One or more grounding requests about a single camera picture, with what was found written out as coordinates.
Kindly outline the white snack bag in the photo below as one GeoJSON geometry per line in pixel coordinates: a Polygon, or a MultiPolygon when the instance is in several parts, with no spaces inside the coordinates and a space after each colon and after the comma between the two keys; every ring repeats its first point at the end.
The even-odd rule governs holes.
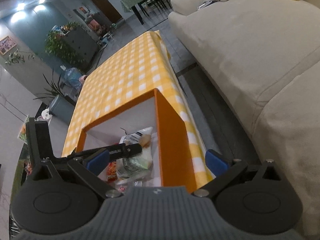
{"type": "Polygon", "coordinates": [[[116,161],[116,173],[119,179],[136,180],[148,176],[153,164],[151,153],[151,134],[153,127],[147,127],[132,134],[123,136],[120,143],[126,146],[139,144],[142,151],[132,157],[125,157],[116,161]]]}

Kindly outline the Mimi shrimp stick bag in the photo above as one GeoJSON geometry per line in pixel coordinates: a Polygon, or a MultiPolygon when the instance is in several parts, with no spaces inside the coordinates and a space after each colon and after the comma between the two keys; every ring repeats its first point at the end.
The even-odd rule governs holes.
{"type": "Polygon", "coordinates": [[[107,169],[106,169],[106,178],[107,178],[107,182],[111,183],[113,181],[117,180],[117,166],[116,166],[117,162],[113,161],[111,163],[108,164],[107,169]]]}

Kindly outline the grey round planter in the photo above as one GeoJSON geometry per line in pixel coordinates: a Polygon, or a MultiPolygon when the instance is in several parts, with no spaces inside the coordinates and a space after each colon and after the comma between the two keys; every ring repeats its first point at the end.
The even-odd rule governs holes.
{"type": "Polygon", "coordinates": [[[73,116],[75,106],[66,100],[65,97],[57,95],[49,104],[49,113],[69,125],[73,116]]]}

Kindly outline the orange cardboard box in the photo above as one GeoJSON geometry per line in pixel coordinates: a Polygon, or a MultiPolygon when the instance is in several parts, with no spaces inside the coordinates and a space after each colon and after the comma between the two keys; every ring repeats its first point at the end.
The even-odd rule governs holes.
{"type": "Polygon", "coordinates": [[[196,190],[196,179],[184,121],[158,89],[152,89],[85,125],[75,151],[118,143],[125,133],[153,127],[158,154],[154,171],[162,186],[196,190]]]}

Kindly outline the blue water jug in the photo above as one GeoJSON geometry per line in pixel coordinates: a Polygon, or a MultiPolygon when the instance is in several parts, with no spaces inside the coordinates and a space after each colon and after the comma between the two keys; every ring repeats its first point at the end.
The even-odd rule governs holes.
{"type": "Polygon", "coordinates": [[[82,88],[82,83],[80,81],[81,77],[82,73],[77,68],[67,68],[65,70],[65,81],[76,90],[80,90],[82,88]]]}

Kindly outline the yellow white checkered tablecloth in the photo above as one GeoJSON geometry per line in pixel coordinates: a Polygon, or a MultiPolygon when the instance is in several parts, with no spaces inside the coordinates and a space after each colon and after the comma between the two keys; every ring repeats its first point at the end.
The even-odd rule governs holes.
{"type": "Polygon", "coordinates": [[[83,149],[89,125],[156,89],[185,123],[197,186],[211,181],[214,175],[205,167],[204,144],[169,60],[159,31],[147,31],[89,74],[76,102],[62,156],[83,149]]]}

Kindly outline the trailing green houseplant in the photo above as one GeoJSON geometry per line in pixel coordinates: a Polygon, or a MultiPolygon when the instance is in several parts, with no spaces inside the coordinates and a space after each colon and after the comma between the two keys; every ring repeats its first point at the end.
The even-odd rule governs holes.
{"type": "Polygon", "coordinates": [[[75,49],[73,49],[64,39],[59,31],[50,31],[47,34],[45,41],[45,51],[47,54],[52,54],[64,63],[68,63],[74,67],[79,67],[84,62],[75,49]]]}

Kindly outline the dark grey cabinet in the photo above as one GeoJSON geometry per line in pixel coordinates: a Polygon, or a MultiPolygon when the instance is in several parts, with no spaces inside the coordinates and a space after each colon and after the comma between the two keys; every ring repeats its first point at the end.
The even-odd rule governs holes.
{"type": "Polygon", "coordinates": [[[61,40],[66,42],[86,63],[90,63],[99,46],[93,38],[81,27],[76,27],[66,33],[61,40]]]}

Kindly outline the beige sofa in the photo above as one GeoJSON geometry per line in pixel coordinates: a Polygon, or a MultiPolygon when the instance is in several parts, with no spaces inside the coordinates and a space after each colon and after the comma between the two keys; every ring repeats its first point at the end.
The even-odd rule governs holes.
{"type": "Polygon", "coordinates": [[[303,0],[171,0],[172,31],[303,202],[319,235],[319,9],[303,0]]]}

